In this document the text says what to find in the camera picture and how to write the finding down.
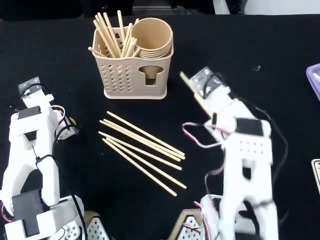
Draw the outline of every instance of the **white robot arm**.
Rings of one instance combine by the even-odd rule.
[[[202,198],[201,212],[207,225],[202,231],[207,229],[206,234],[211,240],[234,240],[235,230],[255,234],[252,222],[238,214],[245,207],[243,202],[248,201],[257,218],[260,237],[263,240],[279,239],[272,193],[270,124],[256,119],[242,101],[232,98],[230,88],[208,67],[191,79],[183,72],[180,76],[210,117],[204,125],[217,142],[222,142],[225,153],[223,196],[206,195]],[[211,125],[231,134],[226,135]],[[243,168],[250,169],[250,179],[244,176]],[[213,204],[213,199],[218,198],[221,199],[219,206]]]
[[[9,161],[0,194],[5,209],[15,218],[5,225],[8,240],[44,239],[66,225],[81,225],[72,196],[60,198],[59,170],[52,156],[55,132],[70,122],[61,121],[61,112],[50,105],[53,96],[45,95],[38,84],[39,78],[33,78],[19,86],[27,89],[28,94],[22,99],[28,108],[11,116]],[[70,127],[63,133],[65,139],[76,131]],[[21,193],[35,169],[42,173],[42,189]],[[75,198],[83,215],[82,201]],[[75,230],[75,235],[68,239],[78,239],[79,232]]]

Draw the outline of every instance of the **black table surface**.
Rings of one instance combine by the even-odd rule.
[[[116,239],[167,238],[180,212],[193,208],[193,201],[205,195],[205,173],[223,160],[219,148],[199,148],[181,131],[182,123],[203,123],[208,117],[179,71],[192,76],[209,66],[223,73],[238,95],[267,110],[288,140],[287,162],[273,188],[279,218],[288,213],[279,227],[280,239],[319,236],[320,198],[311,160],[320,156],[320,104],[306,68],[320,62],[320,15],[160,18],[174,32],[168,94],[163,100],[105,98],[95,59],[87,50],[93,40],[91,19],[1,22],[0,172],[9,157],[10,116],[23,106],[17,85],[40,76],[55,102],[82,127],[79,135],[57,145],[56,157],[85,209],[100,213]],[[124,23],[134,19],[126,17]],[[107,110],[184,151],[182,171],[155,164],[185,183],[187,190],[161,178],[178,194],[171,196],[106,146],[99,130],[143,148],[99,124],[110,119]],[[213,141],[201,129],[193,133],[204,142]],[[284,145],[276,133],[272,139],[277,165]],[[35,179],[28,181],[33,187],[40,184]],[[223,174],[209,179],[212,193],[222,194],[222,180]]]

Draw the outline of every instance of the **purple container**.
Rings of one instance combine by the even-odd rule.
[[[306,69],[306,76],[320,101],[320,63]]]

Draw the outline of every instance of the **utensil holder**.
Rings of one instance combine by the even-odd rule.
[[[117,41],[122,49],[120,28],[114,27],[113,31],[118,35]],[[172,44],[168,55],[159,59],[144,59],[140,57],[111,58],[103,39],[97,30],[94,31],[92,48],[106,55],[101,57],[94,53],[97,67],[104,86],[104,95],[108,99],[163,99],[167,95],[167,80],[171,57],[174,53]],[[155,74],[155,78],[149,78],[144,70],[162,69]]]

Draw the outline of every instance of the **chopstick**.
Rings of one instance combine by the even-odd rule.
[[[118,15],[118,20],[119,20],[119,26],[120,26],[120,34],[121,34],[121,39],[122,42],[125,40],[126,35],[125,35],[125,31],[124,31],[124,24],[122,22],[122,15],[121,15],[121,11],[118,10],[116,11],[117,15]]]
[[[170,166],[170,167],[172,167],[172,168],[174,168],[174,169],[177,169],[177,170],[182,170],[182,167],[180,167],[180,166],[178,166],[178,165],[175,165],[175,164],[173,164],[173,163],[171,163],[171,162],[169,162],[169,161],[166,161],[166,160],[164,160],[164,159],[162,159],[162,158],[160,158],[160,157],[157,157],[157,156],[155,156],[155,155],[153,155],[153,154],[151,154],[151,153],[148,153],[148,152],[146,152],[146,151],[144,151],[144,150],[142,150],[142,149],[140,149],[140,148],[137,148],[137,147],[135,147],[135,146],[132,146],[132,145],[130,145],[129,143],[126,143],[126,142],[124,142],[124,141],[121,141],[121,140],[119,140],[118,138],[116,138],[116,137],[114,137],[114,136],[110,136],[110,135],[108,135],[108,134],[106,134],[106,133],[104,133],[104,132],[101,132],[101,131],[98,131],[98,133],[99,133],[100,135],[108,138],[108,139],[112,139],[112,140],[114,140],[115,142],[117,142],[117,143],[119,143],[119,144],[122,144],[122,145],[124,145],[124,146],[126,146],[126,147],[128,147],[128,148],[131,148],[131,149],[133,149],[133,150],[135,150],[135,151],[137,151],[137,152],[139,152],[139,153],[141,153],[141,154],[144,154],[144,155],[146,155],[146,156],[148,156],[148,157],[150,157],[150,158],[152,158],[152,159],[154,159],[154,160],[156,160],[156,161],[158,161],[158,162],[160,162],[160,163],[163,163],[163,164],[165,164],[165,165],[168,165],[168,166]]]
[[[136,137],[136,138],[142,139],[144,142],[147,142],[149,145],[152,145],[152,146],[154,146],[154,147],[156,147],[156,148],[158,148],[158,149],[161,149],[161,150],[163,150],[163,151],[165,151],[165,152],[167,152],[167,153],[169,153],[169,154],[171,154],[171,155],[173,155],[173,156],[176,156],[177,158],[186,159],[185,156],[182,156],[182,155],[176,153],[175,151],[172,151],[172,150],[170,150],[170,149],[168,149],[168,148],[165,148],[164,146],[161,146],[161,145],[159,145],[159,144],[157,144],[157,143],[155,143],[155,142],[153,142],[153,141],[150,141],[150,140],[144,138],[143,136],[140,136],[140,135],[138,135],[138,134],[136,134],[136,133],[134,133],[134,132],[132,132],[132,131],[130,131],[130,130],[128,130],[128,129],[125,129],[124,127],[119,126],[118,124],[115,124],[115,123],[112,122],[112,121],[109,121],[109,120],[107,120],[107,119],[103,119],[103,121],[106,122],[106,123],[108,123],[108,124],[110,124],[110,125],[113,125],[113,126],[116,127],[116,128],[119,128],[120,130],[122,130],[122,131],[124,131],[124,132],[126,132],[126,133],[128,133],[128,134],[130,134],[130,135],[133,135],[133,136]]]
[[[147,162],[146,160],[144,160],[142,157],[139,157],[138,155],[136,155],[135,153],[133,153],[132,151],[130,151],[129,149],[125,148],[124,146],[120,145],[119,143],[113,141],[111,138],[106,138],[107,141],[109,141],[111,144],[113,144],[114,146],[116,146],[118,149],[121,149],[122,151],[126,152],[127,154],[131,155],[132,157],[136,158],[137,160],[139,160],[140,162],[142,162],[143,164],[147,165],[149,168],[155,170],[158,174],[164,176],[165,178],[169,179],[170,181],[172,181],[173,183],[177,184],[178,186],[180,186],[183,189],[186,189],[187,186],[184,185],[183,183],[179,182],[177,179],[175,179],[174,177],[170,176],[169,174],[165,173],[164,171],[160,170],[159,168],[157,168],[156,166],[154,166],[153,164]]]
[[[128,31],[126,33],[125,40],[123,41],[123,48],[121,53],[122,58],[126,55],[127,44],[130,42],[129,39],[130,39],[131,28],[132,28],[132,23],[129,23]]]
[[[119,56],[120,56],[120,55],[121,55],[120,46],[119,46],[119,44],[118,44],[118,41],[117,41],[117,39],[116,39],[116,35],[115,35],[115,32],[114,32],[114,29],[113,29],[112,26],[111,26],[109,17],[108,17],[108,15],[107,15],[106,12],[103,13],[103,17],[104,17],[104,19],[105,19],[106,25],[108,26],[108,29],[109,29],[109,32],[110,32],[110,34],[111,34],[112,40],[113,40],[113,42],[114,42],[114,45],[115,45],[115,47],[116,47],[116,50],[117,50],[117,52],[118,52],[118,54],[119,54]]]
[[[129,57],[129,56],[133,55],[133,50],[135,48],[136,43],[137,43],[137,39],[133,37],[132,40],[131,40],[131,43],[130,43],[130,45],[128,47],[128,50],[126,51],[126,54],[125,54],[126,57]]]
[[[109,128],[112,128],[112,129],[114,129],[114,130],[116,130],[116,131],[124,134],[124,135],[127,135],[128,137],[130,137],[130,138],[132,138],[132,139],[137,140],[138,142],[140,142],[140,143],[142,143],[142,144],[144,144],[144,145],[146,145],[146,146],[148,146],[148,147],[150,147],[150,148],[158,151],[159,153],[162,153],[163,155],[166,155],[167,157],[169,157],[169,158],[171,158],[171,159],[173,159],[173,160],[176,160],[177,162],[180,162],[180,161],[181,161],[180,158],[178,158],[178,157],[176,157],[176,156],[173,156],[173,155],[167,153],[166,151],[163,151],[163,150],[161,150],[160,148],[157,148],[157,147],[149,144],[148,142],[144,141],[142,138],[139,138],[139,137],[136,137],[136,136],[134,136],[134,135],[132,135],[132,134],[130,134],[130,133],[127,133],[126,131],[123,131],[123,130],[121,130],[120,128],[115,127],[115,126],[113,126],[113,125],[111,125],[111,124],[109,124],[109,123],[107,123],[107,122],[105,122],[105,121],[100,120],[99,122],[100,122],[101,124],[103,124],[103,125],[106,125],[106,126],[109,127]]]
[[[94,49],[94,48],[92,48],[92,47],[88,47],[88,50],[89,50],[89,51],[91,51],[91,52],[93,52],[94,54],[96,54],[96,55],[100,56],[100,57],[104,57],[104,58],[106,58],[106,57],[107,57],[107,56],[103,55],[101,52],[99,52],[99,51],[95,50],[95,49]]]
[[[140,52],[140,50],[141,50],[141,47],[138,47],[137,50],[135,50],[135,52],[132,54],[132,57],[136,57]]]
[[[163,146],[167,147],[168,149],[171,149],[172,151],[174,151],[174,152],[176,152],[176,153],[178,153],[178,154],[180,154],[180,155],[182,155],[182,156],[184,156],[184,155],[185,155],[185,153],[184,153],[184,152],[182,152],[182,151],[180,151],[180,150],[178,150],[178,149],[174,148],[173,146],[171,146],[171,145],[169,145],[169,144],[165,143],[164,141],[160,140],[159,138],[157,138],[157,137],[155,137],[155,136],[153,136],[153,135],[151,135],[151,134],[147,133],[146,131],[142,130],[141,128],[139,128],[139,127],[137,127],[137,126],[133,125],[132,123],[130,123],[130,122],[128,122],[128,121],[126,121],[126,120],[124,120],[123,118],[121,118],[121,117],[119,117],[119,116],[115,115],[114,113],[112,113],[112,112],[110,112],[110,111],[107,111],[106,113],[107,113],[107,114],[109,114],[111,117],[113,117],[113,118],[115,118],[115,119],[119,120],[120,122],[122,122],[122,123],[124,123],[124,124],[128,125],[129,127],[133,128],[134,130],[137,130],[138,132],[140,132],[140,133],[142,133],[142,134],[146,135],[147,137],[151,138],[152,140],[154,140],[154,141],[156,141],[156,142],[158,142],[158,143],[162,144]]]
[[[105,20],[103,19],[102,15],[100,12],[98,12],[97,15],[95,15],[95,19],[99,19],[99,21],[97,20],[97,22],[99,23],[100,27],[104,30],[104,33],[105,33],[105,36],[106,36],[106,39],[109,41],[109,44],[110,46],[112,47],[112,50],[115,54],[116,57],[120,57],[120,54],[118,53],[117,51],[117,48],[116,48],[116,45],[115,45],[115,42],[113,41],[111,35],[110,35],[110,32],[107,28],[107,25],[105,23]]]
[[[158,185],[160,185],[163,189],[168,191],[172,196],[176,197],[177,193],[175,193],[171,188],[169,188],[167,185],[165,185],[162,181],[157,179],[155,176],[153,176],[150,172],[145,170],[142,166],[140,166],[138,163],[133,161],[129,156],[127,156],[125,153],[123,153],[121,150],[119,150],[116,146],[114,146],[112,143],[107,141],[106,139],[102,139],[104,143],[106,143],[109,147],[111,147],[113,150],[115,150],[118,154],[120,154],[122,157],[124,157],[128,162],[130,162],[132,165],[134,165],[137,169],[139,169],[141,172],[143,172],[145,175],[147,175],[149,178],[151,178],[153,181],[155,181]]]
[[[97,20],[93,20],[93,24],[95,25],[96,29],[98,30],[98,32],[99,32],[102,40],[104,41],[106,47],[109,49],[109,52],[110,52],[111,56],[115,59],[116,55],[114,54],[114,52],[113,52],[108,40],[106,39],[105,34],[104,34],[103,30],[101,29],[101,27],[99,26]]]

